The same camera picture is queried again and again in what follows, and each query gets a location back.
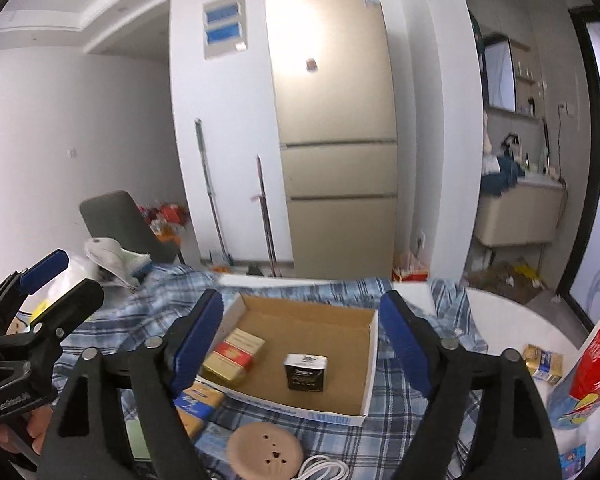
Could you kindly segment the green card pouch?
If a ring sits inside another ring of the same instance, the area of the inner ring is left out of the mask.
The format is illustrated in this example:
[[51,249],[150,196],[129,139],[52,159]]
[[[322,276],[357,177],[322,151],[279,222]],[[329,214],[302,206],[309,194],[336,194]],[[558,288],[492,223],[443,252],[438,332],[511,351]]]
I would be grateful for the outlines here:
[[137,462],[150,462],[151,457],[140,421],[138,419],[128,419],[125,422],[125,429],[134,460]]

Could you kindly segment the yellow blue packet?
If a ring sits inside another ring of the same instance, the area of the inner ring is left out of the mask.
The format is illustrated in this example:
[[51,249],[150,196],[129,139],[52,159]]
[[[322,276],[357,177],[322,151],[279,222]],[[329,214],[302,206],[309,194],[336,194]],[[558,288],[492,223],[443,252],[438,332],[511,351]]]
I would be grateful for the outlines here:
[[180,393],[174,400],[174,405],[189,439],[204,430],[223,400],[222,391],[199,380]]

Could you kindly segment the round tan silicone disc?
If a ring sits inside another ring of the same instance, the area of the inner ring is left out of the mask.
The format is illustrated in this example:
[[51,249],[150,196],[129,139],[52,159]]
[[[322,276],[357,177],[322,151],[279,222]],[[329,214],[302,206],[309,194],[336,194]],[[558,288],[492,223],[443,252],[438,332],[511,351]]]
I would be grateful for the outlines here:
[[269,422],[250,422],[227,442],[226,458],[242,479],[292,479],[303,463],[299,440]]

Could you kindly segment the small blue booklet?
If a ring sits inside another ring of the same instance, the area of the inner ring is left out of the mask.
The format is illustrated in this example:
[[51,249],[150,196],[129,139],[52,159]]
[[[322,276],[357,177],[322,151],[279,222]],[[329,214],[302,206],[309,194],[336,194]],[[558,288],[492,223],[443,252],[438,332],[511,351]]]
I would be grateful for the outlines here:
[[586,463],[586,444],[582,443],[560,454],[559,463],[563,479],[570,479],[580,474]]

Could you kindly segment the gold blue snack pack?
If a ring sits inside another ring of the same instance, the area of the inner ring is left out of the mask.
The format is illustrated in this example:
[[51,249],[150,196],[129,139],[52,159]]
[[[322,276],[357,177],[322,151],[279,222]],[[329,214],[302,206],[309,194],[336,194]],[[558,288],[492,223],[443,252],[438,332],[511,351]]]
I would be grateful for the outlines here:
[[532,378],[550,385],[557,385],[562,379],[564,357],[560,353],[527,344],[522,352],[522,358]]

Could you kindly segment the blue plaid cloth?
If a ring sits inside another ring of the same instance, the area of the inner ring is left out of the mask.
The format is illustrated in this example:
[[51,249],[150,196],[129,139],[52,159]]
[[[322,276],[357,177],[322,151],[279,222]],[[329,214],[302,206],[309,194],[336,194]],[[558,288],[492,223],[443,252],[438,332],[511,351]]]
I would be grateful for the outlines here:
[[[133,350],[146,338],[163,335],[177,318],[190,311],[207,288],[218,290],[226,304],[243,292],[375,309],[381,295],[391,287],[384,278],[296,286],[277,280],[267,285],[253,276],[162,264],[151,270],[137,292],[109,296],[102,307],[64,341],[64,351],[54,367],[53,383],[56,388],[65,385],[86,348],[95,347],[105,353]],[[457,337],[469,351],[488,350],[472,316],[465,287],[453,281],[431,280],[422,289],[424,296],[410,304],[417,315],[426,318],[440,336]],[[381,335],[370,414],[362,426],[320,424],[232,399],[225,399],[208,422],[230,431],[248,422],[272,422],[298,437],[306,454],[343,460],[353,479],[388,479],[413,439],[426,407],[426,399],[404,377],[387,336]]]

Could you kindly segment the red labelled soda bottle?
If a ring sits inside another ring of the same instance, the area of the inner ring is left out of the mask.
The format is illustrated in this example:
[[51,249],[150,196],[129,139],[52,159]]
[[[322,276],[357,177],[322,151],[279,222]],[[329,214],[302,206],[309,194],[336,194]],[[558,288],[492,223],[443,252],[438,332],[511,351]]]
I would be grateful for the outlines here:
[[600,407],[600,330],[577,364],[547,398],[550,424],[576,429]]

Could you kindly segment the red bag on floor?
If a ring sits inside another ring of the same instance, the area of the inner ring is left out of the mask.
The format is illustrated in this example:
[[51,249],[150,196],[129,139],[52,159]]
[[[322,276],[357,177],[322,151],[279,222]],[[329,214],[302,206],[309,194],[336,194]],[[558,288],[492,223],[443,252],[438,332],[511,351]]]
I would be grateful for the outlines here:
[[151,232],[159,240],[178,242],[186,230],[189,219],[187,209],[178,203],[160,203],[157,206],[137,207]]

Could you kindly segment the shallow cardboard box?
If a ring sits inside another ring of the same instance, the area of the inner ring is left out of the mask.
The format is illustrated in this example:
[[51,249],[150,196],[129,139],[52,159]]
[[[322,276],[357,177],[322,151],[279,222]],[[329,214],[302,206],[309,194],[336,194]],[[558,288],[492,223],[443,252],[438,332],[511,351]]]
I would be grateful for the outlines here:
[[225,308],[212,346],[234,330],[263,341],[244,378],[231,384],[203,368],[201,382],[277,414],[363,425],[378,356],[374,309],[239,294]]

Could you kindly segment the small black box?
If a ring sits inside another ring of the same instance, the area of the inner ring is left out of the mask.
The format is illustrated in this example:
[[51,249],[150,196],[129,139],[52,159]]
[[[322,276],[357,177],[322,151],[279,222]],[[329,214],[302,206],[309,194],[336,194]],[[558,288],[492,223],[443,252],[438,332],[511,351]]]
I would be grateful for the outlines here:
[[327,365],[326,356],[289,353],[284,359],[288,389],[322,392],[326,384]]

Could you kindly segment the beige bathroom vanity cabinet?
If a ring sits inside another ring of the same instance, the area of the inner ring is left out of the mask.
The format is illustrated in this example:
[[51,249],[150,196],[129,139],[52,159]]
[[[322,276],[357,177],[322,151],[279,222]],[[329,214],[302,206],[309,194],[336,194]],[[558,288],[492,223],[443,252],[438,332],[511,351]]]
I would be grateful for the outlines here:
[[555,182],[521,179],[500,196],[483,194],[478,203],[475,237],[489,248],[551,243],[565,197]]

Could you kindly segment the blue cloth on vanity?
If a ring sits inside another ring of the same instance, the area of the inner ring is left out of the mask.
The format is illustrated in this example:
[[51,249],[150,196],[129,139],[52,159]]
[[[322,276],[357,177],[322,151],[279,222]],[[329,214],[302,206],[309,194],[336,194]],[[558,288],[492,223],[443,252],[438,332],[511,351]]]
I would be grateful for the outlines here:
[[501,197],[504,192],[514,188],[526,172],[512,158],[504,155],[494,157],[498,170],[490,169],[481,177],[480,192],[486,196]]

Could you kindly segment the bathroom mirror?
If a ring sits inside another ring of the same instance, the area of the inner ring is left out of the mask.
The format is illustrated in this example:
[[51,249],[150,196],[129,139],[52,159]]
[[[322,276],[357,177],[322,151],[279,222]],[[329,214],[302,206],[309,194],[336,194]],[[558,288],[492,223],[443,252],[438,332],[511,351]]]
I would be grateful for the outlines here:
[[516,81],[509,38],[493,34],[484,40],[486,88],[490,107],[516,110]]

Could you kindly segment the beige three-door refrigerator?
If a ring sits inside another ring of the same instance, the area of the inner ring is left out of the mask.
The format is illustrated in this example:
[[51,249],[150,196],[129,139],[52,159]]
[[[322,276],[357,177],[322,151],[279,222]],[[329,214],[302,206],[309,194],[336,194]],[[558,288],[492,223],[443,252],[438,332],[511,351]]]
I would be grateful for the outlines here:
[[396,110],[379,0],[264,0],[294,272],[391,273]]

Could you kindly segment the wall electrical panel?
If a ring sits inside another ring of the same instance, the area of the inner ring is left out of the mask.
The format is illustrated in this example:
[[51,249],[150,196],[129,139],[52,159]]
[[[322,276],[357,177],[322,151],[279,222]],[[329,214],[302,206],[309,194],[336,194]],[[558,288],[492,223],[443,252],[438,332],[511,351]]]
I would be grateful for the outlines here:
[[204,4],[204,58],[247,50],[245,0],[214,0]]

